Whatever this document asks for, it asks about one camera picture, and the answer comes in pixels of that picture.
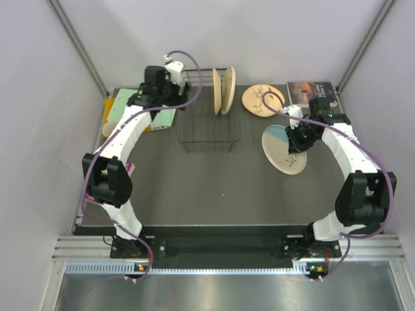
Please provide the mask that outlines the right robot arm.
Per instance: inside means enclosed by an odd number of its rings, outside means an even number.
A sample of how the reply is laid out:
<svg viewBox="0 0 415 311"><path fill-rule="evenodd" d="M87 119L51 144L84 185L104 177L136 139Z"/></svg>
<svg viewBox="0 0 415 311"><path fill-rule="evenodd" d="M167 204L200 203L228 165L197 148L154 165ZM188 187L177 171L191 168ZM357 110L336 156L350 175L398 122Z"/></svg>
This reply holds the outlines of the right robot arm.
<svg viewBox="0 0 415 311"><path fill-rule="evenodd" d="M285 132L290 154L300 154L322 141L332 152L344 176L335 208L324 218L310 223L303 234L306 254L315 257L332 248L341 234L359 236L381 232L390 209L397 179L382 170L356 138L351 121L331 109L328 100L309 102L309 114L291 105L282 112L289 118Z"/></svg>

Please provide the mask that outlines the blue and white plate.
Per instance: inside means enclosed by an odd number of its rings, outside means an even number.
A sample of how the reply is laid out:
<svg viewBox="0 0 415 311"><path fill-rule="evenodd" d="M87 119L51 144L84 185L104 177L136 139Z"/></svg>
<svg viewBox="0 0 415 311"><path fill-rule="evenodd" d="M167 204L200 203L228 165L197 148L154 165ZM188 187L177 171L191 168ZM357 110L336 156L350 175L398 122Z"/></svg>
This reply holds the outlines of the blue and white plate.
<svg viewBox="0 0 415 311"><path fill-rule="evenodd" d="M268 126L262 134L261 144L266 158L280 172L293 176L305 169L307 153L289 153L289 139L284 126Z"/></svg>

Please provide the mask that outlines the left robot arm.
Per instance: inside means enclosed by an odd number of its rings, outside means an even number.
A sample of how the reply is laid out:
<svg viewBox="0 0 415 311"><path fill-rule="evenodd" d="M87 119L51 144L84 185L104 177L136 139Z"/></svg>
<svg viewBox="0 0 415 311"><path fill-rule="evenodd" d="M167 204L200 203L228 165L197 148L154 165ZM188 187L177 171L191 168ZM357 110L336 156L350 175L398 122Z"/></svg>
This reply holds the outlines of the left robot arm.
<svg viewBox="0 0 415 311"><path fill-rule="evenodd" d="M148 255L147 241L140 237L143 225L130 201L133 185L126 161L160 107L187 102L190 85L182 80L183 70L184 64L179 61L147 66L144 81L128 98L109 138L94 154L85 154L82 159L86 192L107 212L115 227L113 258Z"/></svg>

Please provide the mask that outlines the cream plate with sprig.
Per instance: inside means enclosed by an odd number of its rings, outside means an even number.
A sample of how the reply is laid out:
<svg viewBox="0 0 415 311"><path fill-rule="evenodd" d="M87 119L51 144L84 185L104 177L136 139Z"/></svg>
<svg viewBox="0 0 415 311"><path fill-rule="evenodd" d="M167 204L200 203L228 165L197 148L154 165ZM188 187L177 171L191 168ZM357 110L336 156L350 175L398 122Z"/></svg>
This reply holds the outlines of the cream plate with sprig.
<svg viewBox="0 0 415 311"><path fill-rule="evenodd" d="M224 81L222 84L222 107L221 114L225 115L230 111L233 103L236 86L236 75L233 66L229 66L224 74Z"/></svg>

